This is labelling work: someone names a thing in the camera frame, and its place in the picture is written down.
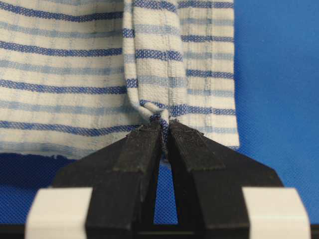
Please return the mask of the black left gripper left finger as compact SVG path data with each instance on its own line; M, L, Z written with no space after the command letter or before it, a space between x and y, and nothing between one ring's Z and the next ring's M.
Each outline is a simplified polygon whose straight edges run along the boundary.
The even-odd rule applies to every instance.
M40 189L25 224L27 239L129 239L154 216L161 128L157 121L61 168Z

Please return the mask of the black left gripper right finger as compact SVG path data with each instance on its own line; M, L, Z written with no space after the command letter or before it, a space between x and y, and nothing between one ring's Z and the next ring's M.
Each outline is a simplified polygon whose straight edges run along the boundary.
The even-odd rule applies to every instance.
M295 188L274 169L176 120L169 124L178 222L197 239L309 239Z

